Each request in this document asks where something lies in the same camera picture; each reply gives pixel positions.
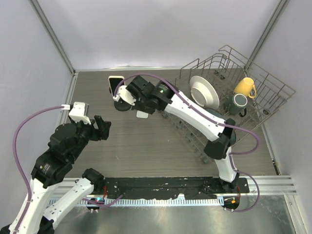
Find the silver phone stand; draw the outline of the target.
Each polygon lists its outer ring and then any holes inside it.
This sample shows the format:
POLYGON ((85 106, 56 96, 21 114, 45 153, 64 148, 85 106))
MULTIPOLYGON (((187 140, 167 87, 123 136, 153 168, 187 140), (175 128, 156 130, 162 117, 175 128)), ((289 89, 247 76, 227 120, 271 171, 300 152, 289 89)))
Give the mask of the silver phone stand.
POLYGON ((136 112, 136 117, 137 118, 142 118, 142 119, 147 119, 149 116, 148 113, 142 112, 142 111, 137 111, 136 112))

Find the black round phone stand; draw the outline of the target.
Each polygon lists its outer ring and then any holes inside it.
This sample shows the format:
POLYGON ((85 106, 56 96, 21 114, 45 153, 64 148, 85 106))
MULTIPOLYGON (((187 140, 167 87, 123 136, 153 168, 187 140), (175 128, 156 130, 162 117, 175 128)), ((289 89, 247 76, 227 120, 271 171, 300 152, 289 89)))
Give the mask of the black round phone stand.
POLYGON ((118 111, 125 112, 130 110, 132 105, 120 99, 119 101, 114 101, 114 107, 118 111))

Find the white cased smartphone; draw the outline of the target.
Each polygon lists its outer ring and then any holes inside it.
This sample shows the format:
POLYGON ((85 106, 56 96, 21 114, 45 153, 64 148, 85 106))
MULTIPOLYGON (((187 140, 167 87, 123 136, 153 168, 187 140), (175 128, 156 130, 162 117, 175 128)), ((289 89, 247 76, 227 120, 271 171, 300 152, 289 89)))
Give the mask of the white cased smartphone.
POLYGON ((115 90, 118 90, 119 86, 125 85, 124 76, 109 76, 108 82, 112 96, 114 96, 115 90))

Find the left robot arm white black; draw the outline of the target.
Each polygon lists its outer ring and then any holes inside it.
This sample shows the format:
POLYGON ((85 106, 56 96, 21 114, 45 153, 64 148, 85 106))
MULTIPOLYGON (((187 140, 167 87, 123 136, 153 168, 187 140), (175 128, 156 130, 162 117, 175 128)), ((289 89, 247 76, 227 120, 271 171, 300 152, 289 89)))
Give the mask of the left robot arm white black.
POLYGON ((111 122, 95 116, 90 123, 83 121, 62 124, 50 136, 48 150, 38 157, 31 172, 30 195, 26 197, 18 216, 2 227, 2 234, 53 234, 59 223, 74 206, 89 194, 100 194, 104 176, 90 168, 78 183, 50 209, 47 204, 60 186, 89 141, 106 140, 111 122))

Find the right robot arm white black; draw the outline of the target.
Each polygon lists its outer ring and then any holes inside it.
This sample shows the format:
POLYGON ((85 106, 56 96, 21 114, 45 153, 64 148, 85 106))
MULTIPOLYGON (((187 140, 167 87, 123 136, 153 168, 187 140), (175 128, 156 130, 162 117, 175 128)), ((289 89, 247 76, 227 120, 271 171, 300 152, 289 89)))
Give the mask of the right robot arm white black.
POLYGON ((140 75, 132 76, 132 81, 125 89, 133 98, 129 104, 135 109, 149 114, 155 110, 165 111, 199 130, 208 140, 204 153, 217 165, 221 189, 230 193, 237 188, 239 172, 230 159, 232 119, 224 120, 210 114, 163 78, 153 85, 140 75))

